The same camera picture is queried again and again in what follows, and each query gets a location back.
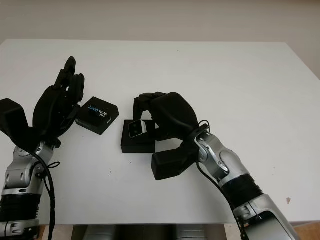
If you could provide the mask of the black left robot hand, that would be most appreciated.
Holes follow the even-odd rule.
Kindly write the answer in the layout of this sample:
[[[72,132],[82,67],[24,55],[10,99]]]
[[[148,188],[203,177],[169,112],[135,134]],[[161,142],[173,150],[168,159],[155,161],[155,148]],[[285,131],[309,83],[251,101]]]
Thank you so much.
[[[75,74],[76,60],[69,57],[54,85],[49,86],[37,102],[32,126],[46,141],[63,135],[74,123],[85,88],[83,74]]]

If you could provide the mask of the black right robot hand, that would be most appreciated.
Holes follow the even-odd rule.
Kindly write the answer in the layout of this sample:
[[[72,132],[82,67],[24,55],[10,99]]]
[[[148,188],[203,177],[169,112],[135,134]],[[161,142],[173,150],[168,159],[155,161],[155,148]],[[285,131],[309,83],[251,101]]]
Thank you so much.
[[[178,93],[143,93],[134,99],[133,119],[142,118],[143,112],[148,111],[151,119],[158,128],[147,128],[145,134],[155,141],[179,139],[184,141],[199,127],[195,111],[190,104]]]

